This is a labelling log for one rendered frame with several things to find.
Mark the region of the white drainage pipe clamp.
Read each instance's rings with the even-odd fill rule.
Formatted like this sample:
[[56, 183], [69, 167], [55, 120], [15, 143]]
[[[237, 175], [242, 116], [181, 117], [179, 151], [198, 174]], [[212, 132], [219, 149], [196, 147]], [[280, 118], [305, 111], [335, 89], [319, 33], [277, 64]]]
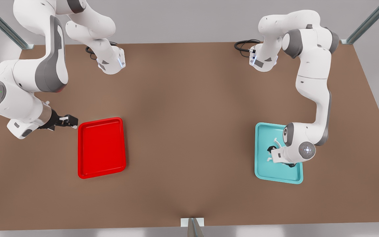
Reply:
[[274, 143], [276, 146], [270, 146], [268, 147], [267, 151], [269, 153], [269, 157], [267, 158], [267, 162], [274, 162], [274, 163], [285, 163], [286, 160], [283, 156], [283, 148], [282, 145], [278, 142], [277, 138], [274, 138]]

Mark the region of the teal rectangular tray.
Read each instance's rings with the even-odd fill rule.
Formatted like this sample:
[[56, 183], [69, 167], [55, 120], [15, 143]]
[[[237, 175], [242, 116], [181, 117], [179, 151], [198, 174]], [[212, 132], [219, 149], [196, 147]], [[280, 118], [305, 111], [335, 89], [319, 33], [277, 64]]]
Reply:
[[301, 184], [304, 180], [303, 165], [296, 164], [293, 168], [283, 163], [274, 163], [268, 148], [284, 146], [284, 125], [275, 123], [257, 123], [255, 127], [254, 172], [257, 178], [268, 181]]

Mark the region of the red rectangular tray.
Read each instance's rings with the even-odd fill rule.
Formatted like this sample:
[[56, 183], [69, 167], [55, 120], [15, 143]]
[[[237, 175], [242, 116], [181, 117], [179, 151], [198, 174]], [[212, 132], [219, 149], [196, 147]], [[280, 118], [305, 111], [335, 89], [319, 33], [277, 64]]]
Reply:
[[120, 117], [88, 121], [78, 127], [78, 177], [88, 179], [126, 168], [123, 121]]

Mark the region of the silver frame post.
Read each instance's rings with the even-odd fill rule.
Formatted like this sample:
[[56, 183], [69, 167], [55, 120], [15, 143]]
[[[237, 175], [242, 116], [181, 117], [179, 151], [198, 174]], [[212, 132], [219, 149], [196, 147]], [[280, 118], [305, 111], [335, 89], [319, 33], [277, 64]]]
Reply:
[[347, 38], [341, 39], [341, 44], [353, 45], [377, 20], [379, 19], [379, 6], [361, 23], [361, 25]]
[[22, 50], [32, 50], [33, 44], [28, 44], [20, 35], [18, 35], [10, 26], [0, 17], [0, 30], [12, 40]]
[[205, 237], [201, 227], [205, 226], [204, 218], [181, 218], [181, 227], [186, 227], [188, 237]]

